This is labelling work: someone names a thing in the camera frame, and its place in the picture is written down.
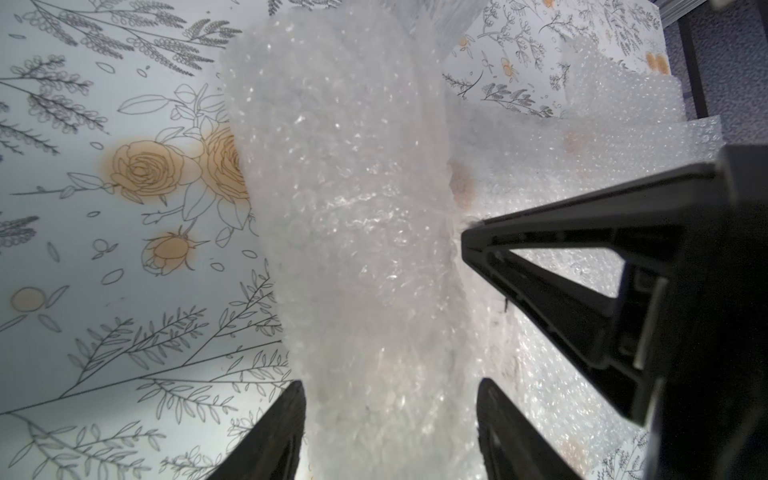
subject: orange circle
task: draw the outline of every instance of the orange circle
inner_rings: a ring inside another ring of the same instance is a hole
[[[33,286],[26,286],[11,297],[11,306],[17,312],[34,312],[45,303],[45,292]]]

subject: orange rose illustration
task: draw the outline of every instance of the orange rose illustration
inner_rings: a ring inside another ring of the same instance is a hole
[[[648,63],[648,67],[653,71],[656,71],[658,68],[656,65],[656,56],[650,52],[645,54],[645,62]]]
[[[191,184],[200,177],[200,166],[175,148],[156,141],[135,141],[118,148],[112,159],[112,181],[129,200],[160,196]]]
[[[230,203],[247,199],[248,190],[240,172],[240,158],[235,150],[235,137],[229,127],[220,127],[204,139],[206,153],[200,157],[203,181]]]
[[[154,275],[168,275],[184,263],[188,269],[193,270],[187,262],[187,257],[193,248],[207,241],[193,242],[187,237],[187,232],[181,233],[180,228],[179,234],[169,233],[149,240],[141,252],[141,264],[144,269]]]
[[[663,75],[670,74],[670,64],[669,62],[667,62],[667,57],[665,57],[661,53],[656,54],[656,66],[659,69],[659,73]]]

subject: white wall with floral print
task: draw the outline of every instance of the white wall with floral print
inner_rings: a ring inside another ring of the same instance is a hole
[[[291,3],[0,5],[3,478],[204,478],[293,378],[217,70]],[[645,0],[492,0],[446,81],[558,115],[561,35],[666,64]]]

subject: sheet of bubble wrap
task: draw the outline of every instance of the sheet of bubble wrap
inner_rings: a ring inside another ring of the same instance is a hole
[[[677,109],[664,103],[666,95],[675,105],[674,83],[611,65],[589,45],[575,50],[572,60],[580,70],[571,83],[575,100],[568,119],[534,118],[448,96],[452,189],[462,211],[460,224],[714,159],[723,144],[719,119],[677,122]],[[589,71],[613,75],[624,92],[609,90],[604,98],[585,100],[601,81]],[[654,98],[659,103],[649,107]],[[610,250],[516,253],[604,295],[617,293],[622,261]],[[577,472],[586,475],[626,439],[641,435],[520,310],[468,267],[458,268],[476,341],[485,353],[483,375],[497,379]]]
[[[564,83],[568,99],[564,117],[625,124],[685,121],[680,80],[671,75],[630,71],[584,37],[564,41],[563,62],[570,65]]]
[[[224,56],[317,478],[482,471],[440,67],[399,25],[294,12]]]

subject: black plastic bracket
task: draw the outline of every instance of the black plastic bracket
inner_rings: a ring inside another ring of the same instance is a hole
[[[768,467],[768,449],[755,446],[768,439],[767,162],[768,147],[727,146],[716,164],[462,234],[464,261],[620,414],[643,425],[655,406],[647,478],[751,478],[712,473]],[[581,247],[624,259],[615,299],[514,253]]]

